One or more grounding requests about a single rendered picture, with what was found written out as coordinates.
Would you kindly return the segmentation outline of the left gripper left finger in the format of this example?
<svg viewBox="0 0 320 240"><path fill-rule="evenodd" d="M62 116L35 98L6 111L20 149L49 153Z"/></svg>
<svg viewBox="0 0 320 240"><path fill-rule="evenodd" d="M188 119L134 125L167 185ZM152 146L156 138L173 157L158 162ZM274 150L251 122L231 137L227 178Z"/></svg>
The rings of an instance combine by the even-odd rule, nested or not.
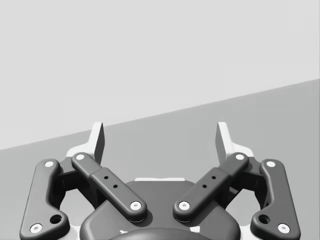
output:
<svg viewBox="0 0 320 240"><path fill-rule="evenodd" d="M22 240L58 240L71 225L61 211L67 191L78 189L94 208L104 200L128 221L143 221L147 204L110 169L101 166L105 148L102 122L95 122L86 143L67 151L62 162L44 159L37 163L19 230Z"/></svg>

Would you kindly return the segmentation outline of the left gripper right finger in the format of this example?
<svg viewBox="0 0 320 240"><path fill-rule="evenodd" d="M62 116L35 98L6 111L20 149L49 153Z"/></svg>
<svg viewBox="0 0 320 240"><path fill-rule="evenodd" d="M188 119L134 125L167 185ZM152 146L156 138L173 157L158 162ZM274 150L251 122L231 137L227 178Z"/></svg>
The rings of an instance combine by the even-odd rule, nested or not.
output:
<svg viewBox="0 0 320 240"><path fill-rule="evenodd" d="M226 122L218 122L215 147L219 166L209 170L173 205L173 217L193 221L212 202L227 207L241 190L249 190L259 203L249 224L260 240L298 240L301 229L284 164L276 159L257 161L253 151L234 143Z"/></svg>

